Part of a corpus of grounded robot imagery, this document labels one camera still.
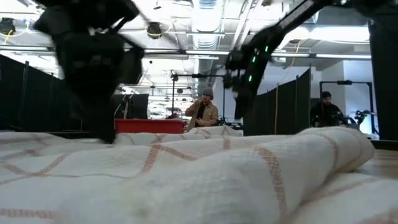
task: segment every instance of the black partition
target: black partition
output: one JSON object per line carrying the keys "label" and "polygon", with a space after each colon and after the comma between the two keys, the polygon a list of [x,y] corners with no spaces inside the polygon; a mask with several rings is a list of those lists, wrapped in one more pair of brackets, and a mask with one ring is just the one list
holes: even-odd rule
{"label": "black partition", "polygon": [[18,131],[75,129],[63,80],[29,63],[0,55],[0,128]]}
{"label": "black partition", "polygon": [[310,95],[310,68],[295,80],[257,95],[243,118],[244,135],[295,134],[308,128]]}

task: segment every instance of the ceiling duct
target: ceiling duct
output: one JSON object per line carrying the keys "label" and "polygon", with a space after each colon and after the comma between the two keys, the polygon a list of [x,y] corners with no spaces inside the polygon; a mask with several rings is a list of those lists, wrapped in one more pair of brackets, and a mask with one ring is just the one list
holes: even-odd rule
{"label": "ceiling duct", "polygon": [[[192,32],[206,32],[207,34],[193,35],[195,50],[217,50],[220,45],[219,35],[208,35],[209,32],[220,33],[223,25],[223,10],[225,0],[194,0],[192,16]],[[197,73],[208,73],[213,67],[213,60],[197,60]],[[198,94],[206,88],[211,80],[200,78]]]}

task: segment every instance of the dark clothing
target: dark clothing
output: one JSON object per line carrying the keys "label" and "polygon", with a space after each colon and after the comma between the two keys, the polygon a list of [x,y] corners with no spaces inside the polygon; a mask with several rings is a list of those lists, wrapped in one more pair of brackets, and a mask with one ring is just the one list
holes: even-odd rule
{"label": "dark clothing", "polygon": [[323,104],[323,114],[322,114],[322,103],[317,103],[313,108],[311,108],[311,125],[314,126],[315,122],[321,124],[321,126],[337,126],[343,113],[333,103],[328,105]]}
{"label": "dark clothing", "polygon": [[200,105],[199,110],[198,110],[197,119],[202,119],[203,118],[203,114],[205,112],[205,108],[206,108],[206,105],[204,105],[204,104]]}

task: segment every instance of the ceiling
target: ceiling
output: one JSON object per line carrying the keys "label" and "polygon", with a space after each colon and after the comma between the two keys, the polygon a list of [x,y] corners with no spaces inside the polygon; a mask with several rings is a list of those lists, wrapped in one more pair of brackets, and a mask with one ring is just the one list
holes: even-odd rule
{"label": "ceiling", "polygon": [[[194,0],[194,5],[200,5],[201,0]],[[185,1],[174,0],[136,0],[134,1],[142,13],[150,21],[162,24],[162,30],[171,36],[169,41],[162,37],[158,40],[149,38],[147,25],[137,17],[126,24],[121,32],[140,43],[147,49],[202,49],[200,43],[216,40],[217,44],[211,49],[229,51],[249,41],[253,34],[264,26],[277,22],[291,7],[299,1],[276,1],[270,6],[262,7],[257,0],[215,0],[215,13],[204,11],[198,7],[192,8]],[[26,21],[33,23],[40,16],[40,11],[31,0],[0,0],[0,17],[14,18],[17,27],[16,36],[7,38],[0,36],[0,54],[15,60],[25,62],[47,73],[58,76],[58,65],[53,52],[35,52],[18,46],[51,46],[50,39],[37,31],[26,29]],[[280,52],[313,52],[323,54],[369,54],[366,20],[353,11],[342,12],[342,9],[327,8],[319,12],[308,23],[287,35],[278,51]],[[298,44],[289,43],[298,39]],[[149,93],[153,97],[151,102],[163,101],[163,107],[171,106],[165,99],[172,95],[172,81],[170,73],[193,74],[210,71],[213,66],[223,64],[225,56],[197,56],[197,55],[151,55],[142,61],[145,75],[139,86],[127,86],[129,93]],[[339,59],[307,59],[278,58],[278,66],[308,66],[309,64],[322,69]],[[200,93],[203,86],[211,86],[214,80],[192,77],[180,77],[176,86],[183,90],[182,94],[175,91],[177,107],[184,110]]]}

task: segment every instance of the brown jacket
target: brown jacket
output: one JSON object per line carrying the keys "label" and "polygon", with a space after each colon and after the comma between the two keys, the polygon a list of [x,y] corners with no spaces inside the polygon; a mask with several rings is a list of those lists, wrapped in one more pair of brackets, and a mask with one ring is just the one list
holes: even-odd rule
{"label": "brown jacket", "polygon": [[[200,101],[196,100],[186,111],[185,115],[186,116],[191,116],[191,120],[188,124],[187,130],[191,130],[192,128],[195,127],[195,123],[197,121],[197,115],[198,115],[198,110],[200,107]],[[216,123],[216,120],[218,118],[218,109],[215,105],[213,105],[211,102],[206,105],[205,111],[203,112],[203,118],[204,120],[204,125],[203,127],[209,127],[212,124]]]}

